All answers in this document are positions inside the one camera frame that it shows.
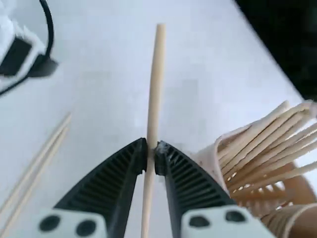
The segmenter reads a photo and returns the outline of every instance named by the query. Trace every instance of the wooden stick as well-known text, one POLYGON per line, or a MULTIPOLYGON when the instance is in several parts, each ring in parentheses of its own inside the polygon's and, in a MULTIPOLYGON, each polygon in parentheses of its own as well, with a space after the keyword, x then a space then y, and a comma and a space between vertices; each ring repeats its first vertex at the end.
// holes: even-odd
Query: wooden stick
POLYGON ((35 186, 37 185, 38 180, 41 177, 41 174, 43 173, 43 171, 45 170, 47 165, 50 163, 51 159, 53 158, 53 156, 57 152, 58 148, 60 147, 63 139, 65 138, 66 132, 67 132, 67 128, 62 130, 61 134, 57 137, 55 143, 52 145, 52 148, 47 153, 47 158, 44 160, 44 162, 42 163, 41 167, 39 168, 38 173, 35 175, 32 184, 27 189, 27 191, 25 192, 24 196, 21 197, 21 199, 19 200, 18 205, 14 208, 12 214, 10 215, 8 220, 6 221, 6 223, 4 225, 4 228, 2 229, 2 231, 0 233, 0 238, 4 238, 4 237, 7 236, 7 233, 9 231, 9 229, 14 224, 16 219, 19 217, 22 209, 24 208, 25 204, 28 202, 28 200, 29 200, 29 198, 30 198, 30 196, 32 194, 32 191, 34 190, 35 186))
POLYGON ((232 158, 237 156, 261 131, 263 131, 269 124, 277 119, 285 110, 288 108, 288 101, 283 102, 272 112, 270 112, 264 118, 254 122, 251 127, 244 133, 242 141, 237 140, 231 144, 232 149, 230 152, 224 155, 220 159, 221 167, 224 168, 228 163, 231 162, 232 158))
POLYGON ((147 143, 149 148, 148 165, 144 178, 141 238, 148 238, 149 236, 149 222, 155 175, 154 149, 156 148, 158 143, 159 109, 164 72, 165 35, 165 25, 158 24, 155 38, 150 84, 147 133, 147 143))
POLYGON ((254 159, 259 153, 261 153, 266 147, 268 147, 272 142, 274 142, 277 138, 287 132, 293 125, 299 122, 304 116, 304 113, 299 112, 294 114, 289 120, 287 120, 281 127, 279 127, 276 131, 270 134, 267 138, 265 138, 262 142, 260 142, 250 153, 246 155, 237 165, 231 169, 227 175, 224 176, 224 179, 228 179, 234 172, 242 169, 247 163, 249 163, 252 159, 254 159))
POLYGON ((12 204, 12 202, 16 199, 17 195, 20 193, 20 190, 24 187, 24 184, 29 180, 30 176, 33 174, 35 168, 39 166, 43 162, 45 155, 51 148, 52 144, 56 141, 62 130, 69 124, 71 119, 71 114, 68 113, 65 118, 59 123, 58 127, 54 130, 52 136, 45 142, 44 146, 37 154, 37 156, 32 160, 18 183, 14 186, 12 192, 9 197, 6 199, 2 207, 0 208, 0 217, 3 212, 12 204))
POLYGON ((302 148, 301 150, 299 150, 291 155, 285 156, 284 158, 270 164, 269 166, 263 168, 262 170, 254 171, 254 173, 252 173, 249 176, 246 176, 243 180, 241 180, 237 184, 234 184, 231 187, 229 187, 229 191, 234 191, 235 189, 237 189, 241 186, 244 186, 247 183, 252 183, 256 178, 259 178, 260 176, 265 175, 266 173, 274 171, 274 170, 296 160, 298 157, 307 154, 308 152, 310 152, 316 148, 317 148, 317 141, 309 144, 308 146, 302 148))
POLYGON ((300 168, 293 169, 293 170, 291 170, 289 172, 286 172, 286 173, 283 173, 283 174, 280 174, 280 175, 276 175, 274 177, 271 177, 271 178, 268 178, 266 180, 260 181, 260 182, 254 184, 253 186, 250 186, 248 188, 244 188, 242 190, 236 191, 235 193, 232 194, 232 197, 236 197, 236 196, 241 195, 241 194, 243 194, 245 192, 250 192, 252 190, 259 189, 260 187, 264 187, 264 186, 267 186, 267 185, 270 185, 270 184, 274 184, 274 183, 279 182, 279 181, 284 181, 286 179, 291 179, 293 177, 300 176, 300 175, 302 175, 304 173, 307 173, 309 171, 312 171, 314 169, 317 169, 317 161, 313 162, 311 164, 302 166, 300 168))
POLYGON ((290 128, 284 135, 282 135, 280 138, 278 138, 276 141, 270 144, 267 149, 270 150, 280 145, 284 140, 286 140, 288 137, 290 137, 292 134, 294 134, 296 131, 302 128, 309 120, 313 118, 310 113, 307 113, 306 111, 304 111, 304 113, 306 113, 307 115, 301 121, 299 121, 296 125, 290 128))
POLYGON ((284 122, 286 122, 291 116, 297 112, 301 112, 309 109, 311 102, 301 103, 290 110, 284 112, 275 121, 273 121, 265 130, 260 134, 257 134, 254 140, 252 140, 243 150, 241 150, 221 171, 222 174, 227 174, 230 170, 236 172, 234 166, 237 165, 243 158, 246 157, 256 146, 258 146, 264 139, 271 135, 276 129, 278 129, 284 122))
POLYGON ((311 132, 317 130, 317 123, 311 125, 310 127, 306 128, 305 130, 302 130, 301 132, 297 133, 296 135, 292 136, 288 140, 284 141, 283 143, 279 144, 275 148, 268 151, 266 154, 261 155, 259 154, 256 158, 254 158, 250 163, 246 164, 241 170, 239 170, 239 173, 235 177, 233 177, 230 180, 230 183, 234 184, 235 182, 238 182, 240 179, 247 176, 248 173, 250 173, 252 170, 258 168, 260 165, 265 163, 266 161, 270 160, 286 148, 292 146, 294 143, 296 143, 298 140, 302 139, 303 137, 309 135, 311 132))

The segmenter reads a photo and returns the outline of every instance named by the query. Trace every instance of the wooden dowel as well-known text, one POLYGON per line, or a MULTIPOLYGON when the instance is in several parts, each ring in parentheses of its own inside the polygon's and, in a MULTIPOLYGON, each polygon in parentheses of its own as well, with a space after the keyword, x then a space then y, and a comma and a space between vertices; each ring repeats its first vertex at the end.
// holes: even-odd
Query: wooden dowel
POLYGON ((228 179, 234 172, 242 169, 247 163, 249 163, 252 159, 254 159, 259 153, 261 153, 266 147, 268 147, 272 142, 278 139, 281 135, 289 130, 293 125, 295 125, 298 121, 300 121, 304 116, 304 113, 299 112, 294 114, 289 120, 287 120, 284 124, 282 124, 277 130, 275 130, 272 134, 270 134, 267 138, 265 138, 262 142, 260 142, 250 153, 246 155, 237 165, 231 169, 227 175, 224 176, 224 179, 228 179))
POLYGON ((221 171, 225 175, 230 170, 233 173, 236 172, 234 166, 237 165, 245 156, 250 153, 256 146, 258 146, 264 139, 271 135, 275 130, 277 130, 284 122, 286 122, 291 116, 297 112, 301 112, 309 109, 311 102, 301 103, 290 110, 284 112, 279 116, 274 122, 272 122, 265 130, 258 134, 254 140, 252 140, 243 150, 241 150, 231 161, 228 163, 221 171))
POLYGON ((257 170, 254 173, 252 173, 251 175, 246 176, 240 182, 230 186, 229 191, 234 191, 235 189, 238 189, 239 187, 244 186, 247 183, 252 183, 255 179, 259 178, 260 176, 263 176, 271 171, 274 171, 274 170, 296 160, 298 157, 307 154, 308 152, 310 152, 316 148, 317 148, 317 141, 307 145, 306 147, 302 148, 301 150, 299 150, 291 155, 288 155, 288 156, 270 164, 269 166, 263 168, 262 170, 257 170))
POLYGON ((24 208, 25 204, 28 202, 28 200, 32 194, 32 191, 34 190, 35 186, 37 185, 38 180, 40 179, 43 171, 45 170, 47 165, 50 163, 51 159, 53 158, 53 156, 57 152, 58 148, 60 147, 63 139, 65 138, 66 132, 67 132, 67 128, 64 128, 62 130, 62 132, 60 133, 60 135, 57 137, 55 143, 52 144, 51 149, 47 153, 47 158, 44 160, 41 167, 39 168, 37 174, 34 177, 32 184, 27 189, 27 191, 25 192, 23 197, 21 197, 18 205, 14 208, 12 214, 9 216, 8 220, 6 221, 4 228, 1 230, 0 238, 5 238, 7 236, 9 229, 12 227, 12 225, 14 224, 16 219, 19 217, 22 209, 24 208))
POLYGON ((296 131, 298 131, 300 128, 306 125, 306 123, 313 118, 309 112, 304 111, 304 113, 306 114, 306 116, 301 121, 299 121, 292 128, 290 128, 284 135, 282 135, 280 138, 278 138, 276 141, 270 144, 267 149, 270 150, 280 145, 283 141, 285 141, 288 137, 290 137, 292 134, 294 134, 296 131))
POLYGON ((51 148, 54 141, 56 141, 57 137, 60 135, 62 130, 69 124, 71 119, 71 114, 68 113, 65 118, 60 122, 58 127, 54 130, 51 137, 45 142, 44 146, 40 150, 40 152, 37 154, 37 156, 32 160, 28 168, 25 170, 24 174, 16 183, 14 186, 12 192, 10 193, 9 197, 6 199, 6 201, 3 203, 3 205, 0 208, 0 217, 4 213, 4 211, 12 204, 12 202, 16 199, 17 195, 20 193, 21 189, 24 187, 26 182, 30 179, 30 176, 33 174, 35 168, 39 166, 43 162, 43 159, 45 158, 45 155, 51 148))
POLYGON ((276 175, 274 177, 265 179, 263 181, 255 183, 253 186, 250 186, 248 188, 244 188, 242 190, 236 191, 235 193, 232 194, 232 197, 236 197, 236 196, 241 195, 243 193, 249 193, 252 190, 259 189, 260 187, 274 184, 274 183, 279 182, 279 181, 284 181, 286 179, 291 179, 293 177, 300 176, 300 175, 307 173, 309 171, 312 171, 314 169, 317 169, 317 161, 313 162, 311 164, 305 165, 303 167, 293 169, 293 170, 288 171, 286 173, 282 173, 280 175, 276 175))
POLYGON ((284 141, 283 143, 279 144, 275 148, 268 151, 266 154, 258 155, 258 158, 254 158, 250 163, 246 164, 239 173, 235 177, 233 177, 230 181, 230 183, 234 184, 238 182, 240 179, 244 178, 249 174, 252 170, 258 168, 263 163, 267 162, 286 148, 292 146, 294 143, 296 143, 298 140, 302 139, 306 135, 312 133, 313 131, 317 130, 317 123, 311 125, 310 127, 302 130, 301 132, 297 133, 296 135, 292 136, 288 140, 284 141))
POLYGON ((223 164, 223 166, 230 163, 232 158, 237 156, 240 151, 243 150, 245 146, 247 146, 262 130, 278 118, 286 110, 286 108, 288 108, 288 106, 288 101, 285 101, 270 112, 266 117, 254 122, 246 133, 244 133, 242 141, 236 141, 231 145, 232 149, 230 149, 230 152, 220 159, 220 163, 223 164))
POLYGON ((145 173, 144 178, 141 238, 148 238, 149 236, 149 222, 155 175, 154 149, 156 148, 158 143, 159 110, 161 102, 160 98, 164 73, 165 35, 165 25, 158 24, 155 38, 150 84, 147 132, 147 143, 149 147, 149 153, 147 171, 145 173))

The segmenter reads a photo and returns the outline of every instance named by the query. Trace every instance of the screw hole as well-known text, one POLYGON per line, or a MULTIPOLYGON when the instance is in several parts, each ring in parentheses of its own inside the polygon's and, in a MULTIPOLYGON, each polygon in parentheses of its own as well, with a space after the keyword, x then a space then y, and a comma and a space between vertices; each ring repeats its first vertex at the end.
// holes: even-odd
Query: screw hole
POLYGON ((210 222, 203 216, 194 216, 190 219, 189 225, 191 227, 208 227, 210 226, 210 222))
POLYGON ((229 222, 245 222, 246 218, 238 211, 229 211, 226 213, 226 220, 229 222))
POLYGON ((51 232, 58 227, 59 222, 60 217, 57 215, 50 215, 48 217, 45 217, 39 225, 40 231, 51 232))

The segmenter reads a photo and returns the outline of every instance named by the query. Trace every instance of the bundle of wooden sticks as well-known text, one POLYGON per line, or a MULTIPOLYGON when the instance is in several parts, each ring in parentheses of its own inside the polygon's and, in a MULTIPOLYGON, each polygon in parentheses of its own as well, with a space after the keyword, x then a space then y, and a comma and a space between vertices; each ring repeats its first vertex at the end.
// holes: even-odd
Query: bundle of wooden sticks
POLYGON ((317 162, 301 168, 293 164, 317 148, 317 123, 305 128, 316 118, 317 105, 306 101, 287 108, 288 102, 283 102, 266 117, 238 129, 237 133, 232 132, 231 137, 218 146, 219 166, 230 196, 249 207, 256 216, 289 204, 292 196, 296 196, 296 191, 280 188, 278 182, 317 168, 317 162), (271 201, 269 207, 266 203, 264 211, 259 201, 264 204, 270 199, 274 202, 271 201))

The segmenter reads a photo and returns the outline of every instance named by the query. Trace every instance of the black object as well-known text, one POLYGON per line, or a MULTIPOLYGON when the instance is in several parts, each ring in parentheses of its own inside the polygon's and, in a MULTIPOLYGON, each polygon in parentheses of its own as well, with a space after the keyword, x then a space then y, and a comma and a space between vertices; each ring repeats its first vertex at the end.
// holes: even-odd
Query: black object
POLYGON ((146 168, 141 138, 119 150, 79 181, 55 208, 93 212, 106 220, 108 236, 124 237, 137 175, 146 168))
POLYGON ((42 232, 51 232, 53 230, 55 230, 60 222, 60 217, 57 215, 50 215, 48 217, 45 217, 40 225, 39 225, 39 229, 42 232))
MULTIPOLYGON (((42 9, 44 11, 46 23, 48 26, 48 45, 46 48, 46 52, 44 55, 37 56, 35 63, 33 64, 33 66, 31 67, 30 71, 27 73, 26 76, 24 76, 20 80, 16 81, 15 83, 12 83, 8 87, 1 90, 0 96, 3 96, 4 94, 8 93, 9 91, 14 89, 15 87, 21 85, 29 77, 45 77, 45 76, 51 75, 57 68, 57 62, 51 59, 51 52, 52 52, 53 45, 54 45, 54 25, 53 25, 52 15, 51 15, 50 8, 49 8, 46 0, 40 0, 40 4, 41 4, 42 9)), ((18 59, 22 59, 24 57, 25 52, 23 50, 21 52, 21 55, 17 56, 17 54, 19 54, 19 53, 17 51, 14 51, 14 55, 11 55, 11 56, 6 55, 5 57, 9 57, 9 58, 17 57, 18 59)), ((17 68, 21 67, 21 65, 19 66, 18 63, 15 63, 12 60, 10 60, 10 63, 13 64, 12 68, 10 68, 8 66, 8 64, 6 64, 5 67, 2 66, 3 67, 2 70, 7 75, 12 75, 12 73, 14 71, 16 71, 17 68)))
POLYGON ((9 51, 0 64, 0 75, 14 76, 18 73, 27 58, 32 45, 19 37, 15 37, 9 51))
POLYGON ((189 225, 191 227, 202 228, 209 227, 210 222, 203 216, 195 216, 190 218, 189 225))
POLYGON ((189 210, 236 204, 199 165, 161 141, 155 151, 156 174, 165 176, 174 238, 180 238, 182 216, 189 210))
POLYGON ((229 211, 226 213, 226 220, 229 222, 245 222, 246 218, 238 211, 229 211))
MULTIPOLYGON (((144 138, 132 142, 81 179, 55 208, 98 213, 106 220, 108 237, 123 238, 136 178, 146 170, 147 154, 144 138)), ((187 211, 235 204, 194 161, 164 141, 155 150, 155 170, 165 176, 174 238, 180 237, 181 218, 187 211)), ((193 226, 207 224, 201 219, 193 222, 193 226)))
POLYGON ((317 1, 235 0, 305 99, 317 99, 317 1))
POLYGON ((96 222, 92 220, 85 220, 79 223, 76 228, 76 234, 80 237, 87 237, 92 235, 96 230, 96 222))

